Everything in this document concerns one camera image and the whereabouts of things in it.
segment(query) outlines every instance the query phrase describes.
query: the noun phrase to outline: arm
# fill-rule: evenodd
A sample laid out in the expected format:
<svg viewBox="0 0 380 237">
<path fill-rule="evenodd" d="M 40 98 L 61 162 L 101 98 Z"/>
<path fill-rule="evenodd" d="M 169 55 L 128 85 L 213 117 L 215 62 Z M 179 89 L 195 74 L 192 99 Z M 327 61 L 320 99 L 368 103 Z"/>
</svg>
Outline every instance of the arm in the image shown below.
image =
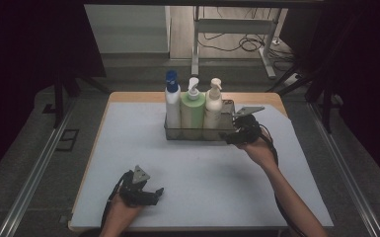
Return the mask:
<svg viewBox="0 0 380 237">
<path fill-rule="evenodd" d="M 117 237 L 138 215 L 143 206 L 129 207 L 119 195 L 115 195 L 100 237 Z"/>
<path fill-rule="evenodd" d="M 328 236 L 316 216 L 285 180 L 272 153 L 261 138 L 253 143 L 237 145 L 237 147 L 245 150 L 251 159 L 264 169 L 282 208 L 304 234 Z"/>
</svg>

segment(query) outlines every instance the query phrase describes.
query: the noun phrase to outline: white board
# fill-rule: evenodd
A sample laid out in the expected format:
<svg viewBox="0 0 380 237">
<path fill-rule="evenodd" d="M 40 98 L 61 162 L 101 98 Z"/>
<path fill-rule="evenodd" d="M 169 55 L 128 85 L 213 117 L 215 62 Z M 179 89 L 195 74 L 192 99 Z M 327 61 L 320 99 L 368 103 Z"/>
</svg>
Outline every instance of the white board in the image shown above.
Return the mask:
<svg viewBox="0 0 380 237">
<path fill-rule="evenodd" d="M 281 172 L 321 223 L 333 226 L 291 121 L 273 106 L 264 106 L 254 115 L 272 135 Z M 109 104 L 71 228 L 99 227 L 114 185 L 135 165 L 151 176 L 144 191 L 165 190 L 131 228 L 286 226 L 266 174 L 244 151 L 225 142 L 166 140 L 164 119 L 162 103 Z"/>
</svg>

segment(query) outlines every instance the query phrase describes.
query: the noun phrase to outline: clear bottle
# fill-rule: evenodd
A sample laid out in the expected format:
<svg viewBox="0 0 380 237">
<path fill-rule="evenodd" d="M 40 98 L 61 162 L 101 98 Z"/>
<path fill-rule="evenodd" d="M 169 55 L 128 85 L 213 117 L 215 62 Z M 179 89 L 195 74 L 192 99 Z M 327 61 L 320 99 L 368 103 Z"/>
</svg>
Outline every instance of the clear bottle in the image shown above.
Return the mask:
<svg viewBox="0 0 380 237">
<path fill-rule="evenodd" d="M 177 82 L 177 72 L 170 70 L 166 74 L 166 125 L 167 128 L 181 128 L 181 87 Z"/>
<path fill-rule="evenodd" d="M 202 128 L 205 95 L 196 89 L 198 82 L 191 77 L 189 90 L 181 95 L 181 128 Z"/>
<path fill-rule="evenodd" d="M 221 98 L 221 80 L 211 79 L 211 89 L 205 94 L 205 113 L 203 128 L 214 129 L 218 127 L 221 119 L 223 102 Z"/>
</svg>

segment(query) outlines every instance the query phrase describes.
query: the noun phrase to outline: blue bottle cap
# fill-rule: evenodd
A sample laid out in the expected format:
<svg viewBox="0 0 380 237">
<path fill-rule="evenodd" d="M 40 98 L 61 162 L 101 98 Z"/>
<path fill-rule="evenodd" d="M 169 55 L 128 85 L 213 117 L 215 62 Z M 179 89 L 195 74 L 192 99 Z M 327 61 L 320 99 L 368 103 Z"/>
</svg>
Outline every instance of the blue bottle cap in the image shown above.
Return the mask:
<svg viewBox="0 0 380 237">
<path fill-rule="evenodd" d="M 166 73 L 166 90 L 171 93 L 178 91 L 177 72 L 174 70 Z"/>
</svg>

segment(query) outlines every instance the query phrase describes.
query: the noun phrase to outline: hand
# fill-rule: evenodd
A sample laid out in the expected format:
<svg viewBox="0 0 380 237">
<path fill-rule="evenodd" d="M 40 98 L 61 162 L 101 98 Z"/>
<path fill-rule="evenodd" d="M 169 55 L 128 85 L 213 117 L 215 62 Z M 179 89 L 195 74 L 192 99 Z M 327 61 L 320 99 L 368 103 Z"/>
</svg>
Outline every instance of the hand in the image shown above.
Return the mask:
<svg viewBox="0 0 380 237">
<path fill-rule="evenodd" d="M 100 237 L 119 236 L 131 224 L 143 207 L 143 205 L 136 207 L 127 206 L 121 197 L 116 194 L 112 200 L 110 211 Z"/>
<path fill-rule="evenodd" d="M 270 139 L 269 134 L 264 129 L 263 134 Z M 264 170 L 277 168 L 272 152 L 262 138 L 258 138 L 252 143 L 238 144 L 236 147 L 245 150 L 249 157 Z"/>
</svg>

